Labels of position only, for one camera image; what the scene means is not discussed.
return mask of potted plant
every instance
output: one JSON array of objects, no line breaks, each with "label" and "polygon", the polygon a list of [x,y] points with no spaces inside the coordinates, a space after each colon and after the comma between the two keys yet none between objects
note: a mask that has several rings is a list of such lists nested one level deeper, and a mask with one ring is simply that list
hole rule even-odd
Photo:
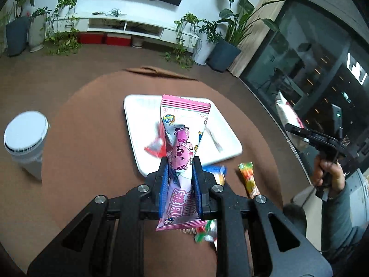
[{"label": "potted plant", "polygon": [[27,44],[29,17],[22,16],[24,6],[29,1],[35,7],[35,0],[14,0],[14,21],[6,25],[6,41],[8,56],[19,55]]},{"label": "potted plant", "polygon": [[188,34],[194,34],[195,28],[201,21],[194,14],[188,12],[182,17],[183,21],[183,31]]},{"label": "potted plant", "polygon": [[[77,0],[58,0],[55,10],[47,19],[49,24],[45,41],[53,43],[53,47],[49,50],[49,54],[69,55],[70,53],[77,53],[82,46],[77,38],[79,30],[74,27],[75,22],[79,20],[79,18],[74,16],[74,7],[76,4]],[[55,20],[56,17],[68,18],[72,24],[71,29],[67,32],[60,32],[59,21]]]},{"label": "potted plant", "polygon": [[12,13],[13,10],[8,9],[7,5],[0,10],[0,57],[5,51],[5,26],[9,23]]},{"label": "potted plant", "polygon": [[31,15],[31,23],[28,30],[28,45],[31,52],[41,50],[44,47],[46,20],[50,12],[51,10],[47,9],[46,6],[37,8]]},{"label": "potted plant", "polygon": [[188,28],[186,29],[186,33],[190,35],[191,43],[193,39],[197,40],[197,38],[199,37],[197,27],[198,23],[201,21],[202,20],[198,19],[197,16],[193,15],[190,12],[182,16],[181,20],[174,21],[174,24],[176,25],[176,35],[177,35],[176,44],[172,52],[166,52],[164,55],[165,59],[168,62],[174,60],[183,69],[191,68],[193,60],[190,58],[187,49],[183,45],[185,41],[183,38],[183,32],[185,31],[185,27],[188,26]]},{"label": "potted plant", "polygon": [[74,7],[77,5],[77,0],[58,0],[55,8],[56,15],[61,18],[69,17],[74,14]]},{"label": "potted plant", "polygon": [[193,48],[192,59],[195,63],[205,66],[206,59],[215,47],[215,44],[222,39],[222,34],[217,31],[218,23],[202,20],[203,25],[199,27],[199,39]]},{"label": "potted plant", "polygon": [[265,25],[267,25],[273,31],[279,31],[276,23],[269,19],[262,19],[260,17],[253,18],[251,23],[248,23],[248,20],[262,7],[265,5],[276,3],[284,0],[278,1],[269,1],[263,3],[260,8],[254,11],[254,6],[250,3],[249,0],[239,0],[238,5],[240,6],[239,13],[233,13],[232,3],[234,0],[229,1],[229,9],[223,9],[219,13],[219,17],[221,18],[218,23],[228,23],[228,28],[226,32],[226,36],[221,39],[215,46],[213,52],[211,53],[207,64],[216,71],[224,72],[234,61],[234,59],[240,54],[241,50],[237,47],[247,36],[250,35],[248,33],[252,24],[257,21],[263,21]]}]

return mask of round table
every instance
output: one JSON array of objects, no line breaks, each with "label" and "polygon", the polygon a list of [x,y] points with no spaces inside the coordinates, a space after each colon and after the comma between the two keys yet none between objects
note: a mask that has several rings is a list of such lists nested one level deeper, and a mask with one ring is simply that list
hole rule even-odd
[{"label": "round table", "polygon": [[[202,82],[122,71],[82,87],[60,108],[51,124],[43,156],[42,191],[61,228],[95,196],[121,196],[144,183],[132,153],[122,107],[129,94],[170,94],[213,101],[243,147],[242,155],[222,162],[228,168],[226,181],[236,194],[245,196],[238,165],[252,161],[260,192],[282,207],[271,151],[238,107]],[[156,221],[145,221],[145,276],[216,275],[216,254],[209,243],[196,244],[193,236],[179,230],[155,232],[156,225]]]}]

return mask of white tray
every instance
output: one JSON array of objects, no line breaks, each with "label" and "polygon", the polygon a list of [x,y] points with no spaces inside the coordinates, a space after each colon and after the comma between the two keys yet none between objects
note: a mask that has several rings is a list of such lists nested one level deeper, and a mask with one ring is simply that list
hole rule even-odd
[{"label": "white tray", "polygon": [[[156,172],[160,165],[160,159],[147,153],[144,148],[158,136],[157,123],[160,121],[161,98],[162,96],[129,95],[125,97],[123,103],[133,154],[138,170],[144,177]],[[242,145],[214,103],[204,98],[189,99],[211,104],[207,127],[222,147],[222,151],[219,152],[210,134],[204,131],[195,155],[200,157],[201,164],[210,165],[240,155]]]}]

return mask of white tv cabinet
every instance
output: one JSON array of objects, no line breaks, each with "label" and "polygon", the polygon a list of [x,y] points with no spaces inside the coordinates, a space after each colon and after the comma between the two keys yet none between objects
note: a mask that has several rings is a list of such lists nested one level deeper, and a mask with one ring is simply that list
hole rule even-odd
[{"label": "white tv cabinet", "polygon": [[[57,17],[54,21],[54,30],[67,32],[74,25],[74,28],[80,32],[115,32],[153,38],[168,43],[177,42],[177,33],[174,24],[166,25],[160,21],[132,15],[106,16],[78,12],[74,16],[79,18],[79,20],[71,22],[68,18]],[[189,28],[190,24],[187,24],[183,30],[181,41],[183,42],[183,46],[191,51],[198,37],[194,34],[190,36]]]}]

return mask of metal screw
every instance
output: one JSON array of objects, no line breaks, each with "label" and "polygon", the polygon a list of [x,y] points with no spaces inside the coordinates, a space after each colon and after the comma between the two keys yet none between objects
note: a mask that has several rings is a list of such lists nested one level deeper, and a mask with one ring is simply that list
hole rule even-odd
[{"label": "metal screw", "polygon": [[213,185],[212,190],[216,193],[221,193],[223,191],[223,186],[220,184],[215,184]]},{"label": "metal screw", "polygon": [[105,201],[106,201],[105,196],[97,196],[97,197],[95,198],[95,202],[96,202],[97,204],[103,204]]},{"label": "metal screw", "polygon": [[260,204],[264,204],[266,202],[266,197],[263,195],[257,195],[255,197],[256,202],[260,203]]},{"label": "metal screw", "polygon": [[142,184],[138,187],[138,191],[141,193],[145,193],[149,190],[149,186],[146,184]]}]

